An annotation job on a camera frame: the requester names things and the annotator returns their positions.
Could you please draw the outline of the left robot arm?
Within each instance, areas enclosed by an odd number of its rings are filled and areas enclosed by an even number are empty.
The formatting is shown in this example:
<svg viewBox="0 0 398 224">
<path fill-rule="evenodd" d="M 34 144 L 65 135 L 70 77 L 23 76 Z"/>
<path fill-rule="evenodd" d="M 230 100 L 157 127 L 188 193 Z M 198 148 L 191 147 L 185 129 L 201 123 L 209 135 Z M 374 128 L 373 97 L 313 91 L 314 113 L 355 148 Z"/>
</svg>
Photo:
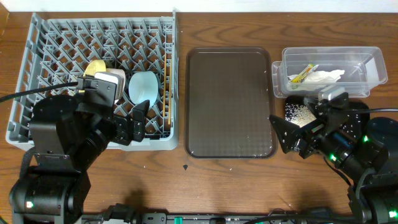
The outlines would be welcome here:
<svg viewBox="0 0 398 224">
<path fill-rule="evenodd" d="M 33 108 L 34 146 L 25 152 L 9 201 L 14 223 L 76 223 L 91 183 L 87 170 L 110 142 L 127 146 L 145 136 L 150 101 L 132 116 L 113 113 L 108 96 L 57 95 Z"/>
</svg>

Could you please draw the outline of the white napkin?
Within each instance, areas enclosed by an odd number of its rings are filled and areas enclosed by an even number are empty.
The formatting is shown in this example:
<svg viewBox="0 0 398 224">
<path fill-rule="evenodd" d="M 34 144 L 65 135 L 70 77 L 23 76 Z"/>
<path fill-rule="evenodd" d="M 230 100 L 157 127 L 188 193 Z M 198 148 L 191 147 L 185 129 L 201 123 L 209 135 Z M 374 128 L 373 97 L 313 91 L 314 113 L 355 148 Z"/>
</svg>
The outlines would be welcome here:
<svg viewBox="0 0 398 224">
<path fill-rule="evenodd" d="M 313 71 L 306 78 L 303 79 L 304 83 L 330 83 L 337 82 L 345 73 L 344 70 L 326 71 Z"/>
</svg>

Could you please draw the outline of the light blue bowl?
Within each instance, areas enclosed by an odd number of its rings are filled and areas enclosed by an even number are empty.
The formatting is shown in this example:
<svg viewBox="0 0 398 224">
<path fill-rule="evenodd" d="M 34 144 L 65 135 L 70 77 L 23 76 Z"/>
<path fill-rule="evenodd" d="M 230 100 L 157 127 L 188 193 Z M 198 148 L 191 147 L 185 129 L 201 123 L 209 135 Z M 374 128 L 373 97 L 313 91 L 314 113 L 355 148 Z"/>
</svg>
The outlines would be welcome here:
<svg viewBox="0 0 398 224">
<path fill-rule="evenodd" d="M 149 100 L 149 106 L 152 107 L 157 100 L 158 91 L 158 79 L 154 72 L 137 72 L 129 81 L 129 99 L 135 105 Z"/>
</svg>

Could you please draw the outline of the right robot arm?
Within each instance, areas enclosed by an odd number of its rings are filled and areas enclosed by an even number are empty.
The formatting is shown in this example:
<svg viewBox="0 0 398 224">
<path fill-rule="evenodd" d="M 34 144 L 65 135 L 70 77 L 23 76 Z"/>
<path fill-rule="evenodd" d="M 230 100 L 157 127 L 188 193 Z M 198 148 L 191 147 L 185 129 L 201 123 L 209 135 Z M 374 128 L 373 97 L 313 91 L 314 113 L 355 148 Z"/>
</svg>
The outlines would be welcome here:
<svg viewBox="0 0 398 224">
<path fill-rule="evenodd" d="M 371 109 L 352 108 L 347 92 L 330 100 L 305 97 L 303 103 L 315 117 L 305 126 L 269 116 L 283 152 L 297 151 L 304 159 L 321 154 L 350 183 L 349 207 L 360 223 L 397 223 L 397 121 L 371 119 Z M 349 119 L 362 114 L 359 136 L 344 133 Z"/>
</svg>

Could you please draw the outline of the green snack wrapper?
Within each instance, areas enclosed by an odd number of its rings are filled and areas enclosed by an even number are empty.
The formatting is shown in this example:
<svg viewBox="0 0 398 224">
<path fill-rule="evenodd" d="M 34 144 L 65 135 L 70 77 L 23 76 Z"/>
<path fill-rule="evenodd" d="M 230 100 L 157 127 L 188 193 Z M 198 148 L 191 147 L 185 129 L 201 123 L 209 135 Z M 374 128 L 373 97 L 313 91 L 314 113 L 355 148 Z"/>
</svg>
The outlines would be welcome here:
<svg viewBox="0 0 398 224">
<path fill-rule="evenodd" d="M 312 63 L 308 64 L 303 71 L 301 71 L 295 78 L 292 79 L 292 83 L 302 83 L 307 76 L 317 69 L 317 67 L 318 65 Z"/>
</svg>

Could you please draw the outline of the wooden chopstick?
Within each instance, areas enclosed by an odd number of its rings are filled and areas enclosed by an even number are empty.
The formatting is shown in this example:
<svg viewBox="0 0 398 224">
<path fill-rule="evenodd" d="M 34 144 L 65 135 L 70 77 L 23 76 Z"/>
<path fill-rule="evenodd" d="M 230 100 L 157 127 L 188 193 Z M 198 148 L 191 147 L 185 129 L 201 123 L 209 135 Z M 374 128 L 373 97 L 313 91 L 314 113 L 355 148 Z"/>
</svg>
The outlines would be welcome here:
<svg viewBox="0 0 398 224">
<path fill-rule="evenodd" d="M 166 94 L 166 81 L 167 81 L 167 59 L 164 59 L 164 82 L 163 82 L 163 100 L 162 100 L 162 114 L 165 118 L 165 94 Z"/>
<path fill-rule="evenodd" d="M 172 59 L 170 59 L 170 69 L 169 69 L 169 118 L 168 125 L 171 127 L 172 120 Z"/>
</svg>

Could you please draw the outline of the yellow round plate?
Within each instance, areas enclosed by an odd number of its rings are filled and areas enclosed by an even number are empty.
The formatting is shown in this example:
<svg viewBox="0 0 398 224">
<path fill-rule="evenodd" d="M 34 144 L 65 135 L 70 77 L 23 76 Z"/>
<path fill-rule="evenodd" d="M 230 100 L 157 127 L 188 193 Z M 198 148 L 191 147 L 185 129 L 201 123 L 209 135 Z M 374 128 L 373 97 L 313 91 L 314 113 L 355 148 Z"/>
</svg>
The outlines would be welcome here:
<svg viewBox="0 0 398 224">
<path fill-rule="evenodd" d="M 104 60 L 93 60 L 91 61 L 87 68 L 85 69 L 82 76 L 78 77 L 78 86 L 76 89 L 78 93 L 84 93 L 86 90 L 94 90 L 98 87 L 99 82 L 103 79 L 100 77 L 95 77 L 97 72 L 105 72 L 106 64 Z"/>
</svg>

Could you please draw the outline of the white pink bowl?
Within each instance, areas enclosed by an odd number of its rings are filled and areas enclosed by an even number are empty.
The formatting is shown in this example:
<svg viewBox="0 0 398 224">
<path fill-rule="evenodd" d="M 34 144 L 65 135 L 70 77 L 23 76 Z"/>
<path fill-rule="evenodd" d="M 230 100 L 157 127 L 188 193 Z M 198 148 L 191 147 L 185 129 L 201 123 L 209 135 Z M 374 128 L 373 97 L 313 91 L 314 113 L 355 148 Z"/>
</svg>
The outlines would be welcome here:
<svg viewBox="0 0 398 224">
<path fill-rule="evenodd" d="M 109 82 L 117 84 L 117 90 L 114 102 L 117 103 L 123 96 L 123 91 L 126 83 L 125 71 L 122 69 L 107 68 Z"/>
</svg>

